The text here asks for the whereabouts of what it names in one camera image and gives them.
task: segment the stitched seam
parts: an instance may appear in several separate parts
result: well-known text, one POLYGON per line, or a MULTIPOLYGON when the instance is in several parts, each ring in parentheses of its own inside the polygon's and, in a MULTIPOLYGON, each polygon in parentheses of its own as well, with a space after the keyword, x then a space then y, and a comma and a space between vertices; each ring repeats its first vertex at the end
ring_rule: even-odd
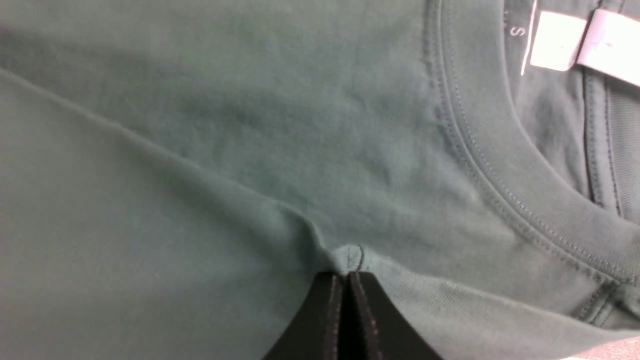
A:
POLYGON ((611 116, 609 114, 609 80, 607 79, 607 77, 604 78, 604 89, 605 89, 605 96, 604 96, 604 108, 605 108, 605 112, 604 112, 604 119, 605 119, 605 135, 607 137, 607 156, 609 158, 609 171, 611 172, 611 183, 613 184, 613 201, 616 203, 616 211, 618 212, 618 215, 622 216, 622 209, 620 209, 620 201, 618 201, 619 197, 618 197, 618 185, 616 184, 616 173, 614 171, 614 167, 613 167, 613 155, 612 155, 612 151, 611 151, 611 116))
MULTIPOLYGON (((447 21, 448 21, 448 25, 451 27, 451 15, 447 16, 447 21)), ((540 227, 542 227, 542 229, 544 229, 546 232, 548 232, 549 234, 552 235, 552 237, 554 237, 557 241, 560 241, 561 243, 563 243, 564 245, 566 245, 567 247, 573 249, 574 251, 578 252, 579 254, 582 254, 583 256, 587 257, 588 259, 590 259, 591 261, 594 261, 595 263, 599 263, 601 265, 606 266, 607 268, 609 268, 609 270, 614 270, 615 272, 617 272, 618 274, 622 275, 623 277, 626 277, 625 282, 629 282, 631 276, 629 276, 628 273, 626 273, 625 271, 623 271, 622 269, 618 268, 617 266, 614 266, 602 259, 596 258, 593 255, 589 254, 588 252, 586 252, 584 249, 576 246, 573 243, 570 243, 569 241, 567 241, 563 236, 561 236, 560 234, 558 234, 557 232, 555 232, 553 229, 551 229, 547 224, 545 224, 544 222, 542 222, 534 213, 532 213, 526 206, 524 206, 522 204, 522 201, 514 194, 511 192, 511 190, 509 190, 506 185, 504 184, 504 182, 496 175, 494 169, 491 167, 491 165, 489 164, 489 162, 486 160, 486 158, 484 157, 484 153, 481 151, 481 149, 479 148, 476 139, 473 135, 473 133, 471 132, 471 128, 470 125, 468 123, 467 120, 467 115, 464 111, 464 109, 462 108, 462 103, 461 103, 461 97, 460 97, 460 92, 458 90, 458 77, 456 75, 456 69, 455 69, 455 64, 453 61, 451 61, 451 74, 453 77, 453 85, 454 85, 454 93, 456 95, 456 102, 458 105, 458 109, 460 109, 460 113, 461 113, 461 117, 463 120, 463 123, 465 125, 465 129, 467 130, 467 134, 468 137, 471 140, 471 143, 473 145, 474 150, 476 151, 476 154, 480 157, 480 160, 483 162, 485 168, 487 169, 487 171, 489 171, 489 173, 493 176, 494 181, 498 183, 498 185, 500 185, 500 187, 502 188, 502 191, 504 191, 508 197, 515 202, 515 204, 518 206, 518 208, 521 209, 521 211, 524 211, 524 213, 526 213, 529 218, 531 218, 531 220, 533 220, 536 224, 538 224, 540 227)))
POLYGON ((592 321, 590 322, 591 325, 601 327, 609 319, 612 311, 610 311, 609 314, 607 314, 607 316, 605 316, 605 318, 602 321, 598 320, 600 318, 600 315, 602 315, 602 313, 605 311, 605 309, 609 305, 609 299, 613 296, 614 293, 616 293, 619 287, 620 287, 619 284, 615 284, 612 288, 607 289, 609 293, 604 298, 604 301, 602 302, 602 305, 600 306, 598 313, 596 314, 596 316, 593 317, 592 321))
POLYGON ((373 330, 373 341, 374 346, 377 351, 378 360, 382 360, 382 351, 380 351, 380 343, 378 341, 378 326, 376 325, 376 319, 373 317, 371 313, 371 308, 369 307, 369 300, 367 299, 367 294, 364 292, 364 288, 362 287, 362 283, 360 282, 360 273, 357 272, 355 275, 355 280, 358 283, 358 289, 360 290, 360 295, 362 296, 362 305, 366 310, 366 317, 368 317, 369 324, 371 325, 371 329, 373 330))
POLYGON ((587 114, 587 149, 588 149, 588 161, 589 161, 589 173, 591 176, 589 179, 591 180, 591 191, 593 193, 593 202, 603 207, 602 205, 602 192, 600 191, 600 176, 598 173, 598 167, 596 166, 596 155, 595 155, 595 127, 593 125, 593 76, 589 73, 585 73, 585 81, 587 83, 587 94, 588 98, 588 114, 587 114))
POLYGON ((577 318, 578 320, 584 320, 584 318, 589 313, 589 310, 591 310, 591 307, 593 307, 593 304, 596 302, 596 299, 600 297, 601 294, 602 294, 602 288, 596 290, 596 292, 593 294, 593 296, 591 296, 587 304, 582 308, 582 310, 580 310, 580 315, 577 318))

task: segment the white label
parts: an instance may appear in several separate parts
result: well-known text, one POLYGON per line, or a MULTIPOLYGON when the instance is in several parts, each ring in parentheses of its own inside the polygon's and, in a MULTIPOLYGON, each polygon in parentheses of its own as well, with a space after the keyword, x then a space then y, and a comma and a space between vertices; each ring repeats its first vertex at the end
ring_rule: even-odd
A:
POLYGON ((531 51, 531 65, 566 71, 575 63, 586 20, 561 13, 541 12, 531 51))
POLYGON ((578 63, 640 86, 640 22, 596 10, 578 63))

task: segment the green t-shirt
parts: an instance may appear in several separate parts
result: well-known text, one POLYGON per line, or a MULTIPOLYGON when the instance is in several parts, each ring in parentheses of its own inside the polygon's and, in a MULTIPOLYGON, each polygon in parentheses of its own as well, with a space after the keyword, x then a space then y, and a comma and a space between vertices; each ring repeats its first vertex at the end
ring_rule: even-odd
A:
POLYGON ((447 360, 640 335, 639 91, 520 75, 597 6, 1 1, 1 357, 259 359, 320 270, 447 360))

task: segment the clothing label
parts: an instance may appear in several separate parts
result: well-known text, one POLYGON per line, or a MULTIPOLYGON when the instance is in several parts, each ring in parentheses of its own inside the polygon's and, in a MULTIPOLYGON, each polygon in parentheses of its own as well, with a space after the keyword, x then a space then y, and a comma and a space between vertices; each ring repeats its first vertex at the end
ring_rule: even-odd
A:
POLYGON ((578 63, 640 86, 640 21, 596 10, 578 63))
POLYGON ((541 12, 531 51, 531 65, 566 71, 575 63, 586 20, 554 12, 541 12))

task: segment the crew neck collar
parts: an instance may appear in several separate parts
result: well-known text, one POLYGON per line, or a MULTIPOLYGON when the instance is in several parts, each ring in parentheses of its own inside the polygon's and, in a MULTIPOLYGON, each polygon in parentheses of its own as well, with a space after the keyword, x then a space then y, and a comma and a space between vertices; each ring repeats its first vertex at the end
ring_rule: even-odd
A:
POLYGON ((502 12, 500 3, 442 1, 446 87, 472 167, 513 214, 511 221, 532 229, 522 235, 572 263, 637 284, 640 226, 568 186, 518 121, 504 59, 502 12))

